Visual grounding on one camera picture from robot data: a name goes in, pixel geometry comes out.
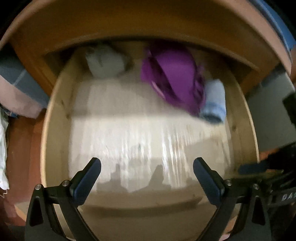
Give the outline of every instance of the clothing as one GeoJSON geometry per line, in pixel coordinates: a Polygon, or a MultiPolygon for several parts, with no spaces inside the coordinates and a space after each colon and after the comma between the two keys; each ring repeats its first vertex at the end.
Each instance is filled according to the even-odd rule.
{"type": "Polygon", "coordinates": [[[239,167],[240,175],[257,174],[265,172],[267,169],[284,170],[284,172],[296,168],[296,142],[281,147],[278,151],[272,152],[268,157],[259,163],[243,164],[239,167]]]}
{"type": "Polygon", "coordinates": [[[115,77],[124,72],[128,62],[126,56],[103,44],[89,47],[85,58],[92,75],[99,79],[115,77]]]}
{"type": "Polygon", "coordinates": [[[37,118],[43,107],[0,76],[0,103],[17,115],[37,118]]]}
{"type": "Polygon", "coordinates": [[[176,42],[158,40],[149,46],[142,62],[141,79],[168,103],[198,115],[205,103],[202,67],[176,42]]]}
{"type": "Polygon", "coordinates": [[[225,89],[219,79],[205,83],[205,105],[200,111],[200,118],[212,123],[223,123],[226,118],[225,89]]]}

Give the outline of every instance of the black object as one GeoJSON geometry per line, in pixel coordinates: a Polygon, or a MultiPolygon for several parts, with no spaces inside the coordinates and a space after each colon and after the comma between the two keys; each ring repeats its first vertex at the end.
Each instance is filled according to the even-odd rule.
{"type": "Polygon", "coordinates": [[[32,0],[10,0],[1,1],[0,6],[0,39],[12,23],[14,18],[31,2],[32,0]]]}
{"type": "MultiPolygon", "coordinates": [[[[270,241],[270,209],[296,200],[296,187],[292,186],[294,171],[266,180],[234,178],[224,181],[202,158],[195,159],[193,169],[208,199],[217,206],[215,214],[197,241],[218,241],[237,203],[241,203],[241,208],[228,240],[270,241]]],[[[48,188],[37,185],[28,210],[25,240],[68,240],[53,204],[60,205],[77,241],[98,240],[83,220],[77,206],[84,203],[100,172],[100,160],[92,158],[71,181],[65,180],[59,186],[48,188]]]]}

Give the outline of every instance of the white cloth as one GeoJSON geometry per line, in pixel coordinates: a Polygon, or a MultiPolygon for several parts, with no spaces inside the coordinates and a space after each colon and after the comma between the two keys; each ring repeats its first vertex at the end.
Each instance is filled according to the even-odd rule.
{"type": "Polygon", "coordinates": [[[7,127],[8,120],[5,117],[3,110],[0,109],[0,188],[2,188],[3,190],[9,189],[8,180],[5,175],[7,157],[5,132],[7,130],[7,127]]]}
{"type": "Polygon", "coordinates": [[[89,48],[85,55],[89,70],[95,78],[115,77],[126,69],[128,58],[108,45],[89,48]]]}

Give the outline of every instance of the purple garment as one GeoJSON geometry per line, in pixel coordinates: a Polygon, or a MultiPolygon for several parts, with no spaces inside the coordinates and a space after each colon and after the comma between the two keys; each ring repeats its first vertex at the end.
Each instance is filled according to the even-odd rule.
{"type": "Polygon", "coordinates": [[[202,67],[191,53],[176,42],[156,41],[143,60],[141,79],[168,103],[198,115],[205,103],[202,67]]]}

